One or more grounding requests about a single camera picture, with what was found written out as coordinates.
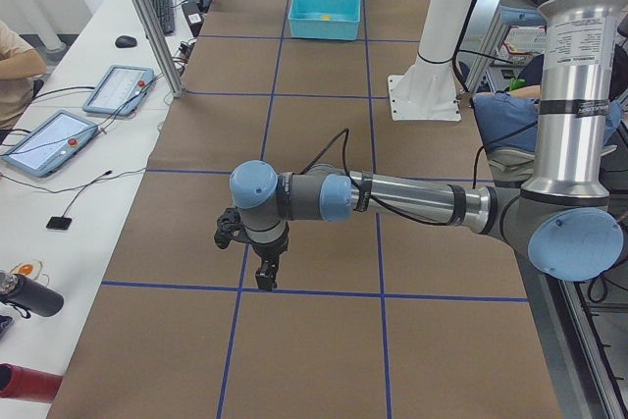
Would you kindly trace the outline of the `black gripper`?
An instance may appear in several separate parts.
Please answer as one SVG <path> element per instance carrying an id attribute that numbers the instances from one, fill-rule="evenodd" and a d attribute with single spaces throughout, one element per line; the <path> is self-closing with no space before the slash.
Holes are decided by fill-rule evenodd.
<path id="1" fill-rule="evenodd" d="M 250 245 L 261 258 L 260 267 L 256 270 L 255 280 L 261 290 L 274 290 L 277 287 L 276 277 L 279 272 L 280 257 L 288 251 L 288 232 L 283 232 L 278 238 L 269 242 L 260 242 L 248 234 Z"/>

